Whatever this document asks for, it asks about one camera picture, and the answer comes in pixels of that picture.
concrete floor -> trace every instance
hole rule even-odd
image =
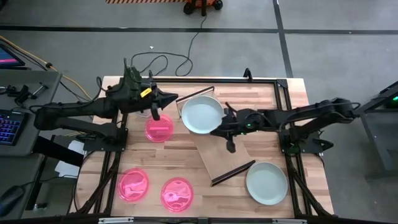
[[[285,29],[398,29],[398,2],[393,0],[280,0],[279,4]],[[200,12],[186,16],[182,7],[183,3],[108,5],[98,0],[13,0],[0,11],[0,24],[199,27],[203,19]],[[209,8],[203,27],[276,29],[277,23],[272,0],[229,0],[224,1],[221,11]],[[186,54],[194,36],[189,32],[0,34],[52,62],[90,95],[98,91],[96,76],[122,75],[123,57],[150,51],[151,46],[156,51]],[[397,81],[398,35],[287,34],[286,42],[293,76],[304,78],[311,103],[337,96],[366,103]],[[141,57],[134,64],[142,69],[150,59]],[[202,33],[194,41],[191,59],[191,76],[240,77],[249,67],[256,77],[286,77],[278,34]],[[170,57],[169,68],[162,75],[173,75],[181,61]],[[158,61],[151,69],[157,71],[162,66],[164,62]],[[55,101],[75,99],[59,88]],[[322,137],[335,143],[324,156],[335,213],[345,218],[398,222],[398,181],[368,183],[364,179],[380,164],[360,120],[327,127]]]

yellow cable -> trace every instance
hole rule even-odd
[[[45,60],[43,60],[43,59],[41,59],[41,58],[35,56],[34,54],[31,54],[30,52],[28,52],[28,51],[26,51],[26,50],[24,50],[24,49],[22,49],[22,48],[20,48],[20,47],[18,47],[18,45],[12,43],[10,40],[7,40],[5,37],[3,37],[3,36],[1,36],[1,35],[0,35],[0,39],[2,39],[3,41],[7,42],[7,44],[9,44],[9,45],[11,45],[11,46],[17,48],[18,50],[24,52],[25,54],[30,55],[30,56],[33,57],[33,58],[36,58],[37,60],[39,60],[39,61],[41,61],[42,63],[44,63],[44,65],[47,64],[47,62],[46,62]],[[50,68],[51,68],[52,70],[58,72],[58,70],[57,70],[54,66],[51,66]],[[79,85],[79,83],[77,83],[75,80],[73,80],[73,79],[71,79],[71,78],[69,78],[69,77],[67,77],[67,76],[65,76],[65,75],[62,75],[62,77],[63,77],[63,78],[66,78],[67,80],[69,80],[69,81],[71,81],[73,84],[75,84],[75,85],[76,85],[76,86],[77,86],[89,99],[92,100],[92,98],[87,94],[86,90],[85,90],[83,87],[81,87],[81,85]]]
[[[71,137],[71,136],[76,136],[78,134],[80,134],[80,133],[70,133],[70,134],[65,134],[64,136]]]

keyboard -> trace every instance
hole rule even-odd
[[[0,144],[15,146],[27,117],[27,113],[0,110]]]

monitor screen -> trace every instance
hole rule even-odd
[[[12,52],[5,49],[4,46],[0,45],[0,67],[14,67],[21,66],[24,63],[17,58]]]

pink petri dish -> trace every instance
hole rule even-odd
[[[160,200],[167,210],[183,212],[193,201],[192,185],[184,178],[172,178],[163,185]]]
[[[148,191],[148,175],[142,169],[125,171],[118,185],[119,197],[127,202],[140,200]]]
[[[154,142],[164,142],[173,134],[174,124],[170,117],[161,115],[160,120],[152,117],[145,123],[145,135]]]

